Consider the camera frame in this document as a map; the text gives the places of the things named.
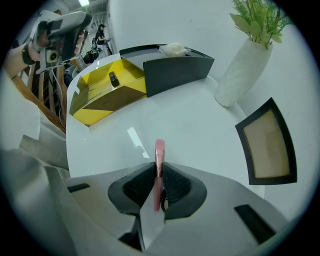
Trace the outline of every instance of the plastic bag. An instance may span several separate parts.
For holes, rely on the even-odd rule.
[[[190,49],[186,49],[181,43],[173,42],[159,47],[159,52],[166,57],[183,57],[187,53],[191,52]]]

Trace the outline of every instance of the white vase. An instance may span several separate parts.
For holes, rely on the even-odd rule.
[[[241,46],[215,90],[216,101],[229,107],[255,84],[269,61],[273,44],[268,50],[260,43],[247,39]]]

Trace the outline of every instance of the green plant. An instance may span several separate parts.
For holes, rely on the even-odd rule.
[[[232,0],[232,2],[239,13],[230,13],[236,28],[246,33],[253,42],[264,45],[266,49],[273,41],[282,43],[282,29],[288,24],[293,24],[289,17],[270,1]]]

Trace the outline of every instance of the white table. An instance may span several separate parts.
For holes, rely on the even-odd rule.
[[[80,76],[120,59],[118,54],[84,69],[67,90],[66,148],[71,177],[112,172],[155,160],[156,139],[165,140],[165,161],[231,178],[264,197],[265,186],[249,185],[245,154],[235,125],[246,116],[235,104],[214,98],[211,77],[143,98],[87,127],[69,114]]]

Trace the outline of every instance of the black picture frame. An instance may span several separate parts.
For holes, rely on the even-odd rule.
[[[264,115],[269,110],[272,111],[278,125],[280,131],[282,133],[282,137],[284,140],[288,162],[289,162],[289,174],[286,176],[278,176],[278,177],[268,177],[268,178],[255,178],[255,169],[254,163],[252,159],[252,155],[250,152],[249,145],[247,143],[247,138],[244,133],[244,128],[251,124],[253,121],[259,119],[262,115]],[[281,184],[289,184],[289,183],[296,183],[297,182],[297,163],[296,163],[296,155],[294,145],[286,125],[286,122],[277,107],[275,101],[272,97],[264,103],[261,107],[259,107],[254,113],[249,115],[246,119],[241,121],[235,126],[239,138],[243,147],[246,165],[248,168],[248,177],[249,177],[249,184],[250,185],[281,185]]]

